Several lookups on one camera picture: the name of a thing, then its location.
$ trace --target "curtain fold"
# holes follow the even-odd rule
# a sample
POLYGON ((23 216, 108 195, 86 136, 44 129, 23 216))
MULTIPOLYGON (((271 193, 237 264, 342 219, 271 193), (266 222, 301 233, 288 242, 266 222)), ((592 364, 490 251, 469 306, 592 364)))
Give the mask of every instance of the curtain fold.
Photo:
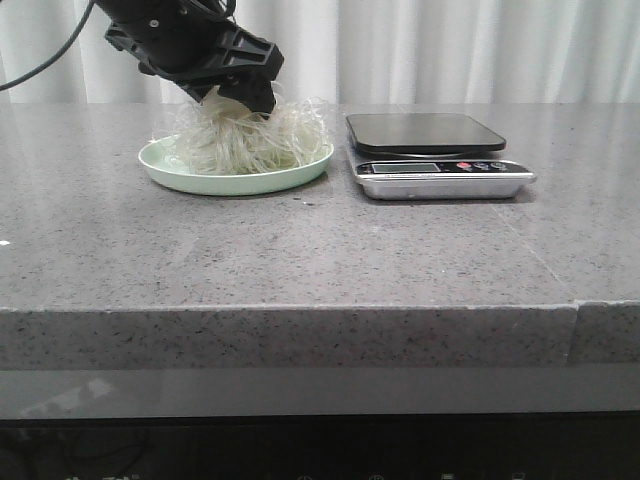
MULTIPOLYGON (((0 82, 48 58, 86 0, 0 2, 0 82)), ((280 47, 286 99, 342 103, 639 102, 638 0, 238 0, 238 23, 280 47)), ((183 102, 104 39, 76 45, 0 102, 183 102)))

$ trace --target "kitchen scale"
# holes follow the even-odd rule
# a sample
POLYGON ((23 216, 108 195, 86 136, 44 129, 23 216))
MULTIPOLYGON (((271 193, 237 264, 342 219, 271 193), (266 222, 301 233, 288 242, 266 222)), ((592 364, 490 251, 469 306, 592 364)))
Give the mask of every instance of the kitchen scale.
POLYGON ((510 198, 536 179, 499 158, 505 139, 466 115, 357 114, 347 126, 351 171, 371 198, 510 198))

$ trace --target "gray granite countertop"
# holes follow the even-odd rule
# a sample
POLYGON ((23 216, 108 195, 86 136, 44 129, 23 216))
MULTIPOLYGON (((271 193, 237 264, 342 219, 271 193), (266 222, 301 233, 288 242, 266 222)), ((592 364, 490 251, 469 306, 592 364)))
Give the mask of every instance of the gray granite countertop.
POLYGON ((640 105, 335 108, 326 174, 243 198, 147 177, 174 111, 0 105, 0 370, 640 360, 640 105), (471 115, 538 181, 370 200, 344 115, 383 111, 471 115))

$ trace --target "light green plate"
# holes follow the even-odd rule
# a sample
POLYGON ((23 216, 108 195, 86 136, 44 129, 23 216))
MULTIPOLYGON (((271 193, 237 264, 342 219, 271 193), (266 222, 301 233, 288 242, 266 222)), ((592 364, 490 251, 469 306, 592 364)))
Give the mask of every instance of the light green plate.
POLYGON ((304 167, 248 175, 195 175, 170 161, 169 146, 173 143, 173 137, 151 142, 140 150, 138 159, 160 185, 198 195, 259 195, 297 187, 324 172, 333 155, 333 145, 329 145, 323 158, 304 167))

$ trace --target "robotic arm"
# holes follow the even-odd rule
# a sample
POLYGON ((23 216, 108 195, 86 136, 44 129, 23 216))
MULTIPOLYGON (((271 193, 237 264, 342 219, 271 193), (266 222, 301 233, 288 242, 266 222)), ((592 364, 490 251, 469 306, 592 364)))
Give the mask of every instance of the robotic arm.
POLYGON ((216 85, 251 111, 271 113, 278 47, 229 20, 235 0, 95 0, 112 20, 105 38, 196 101, 216 85))

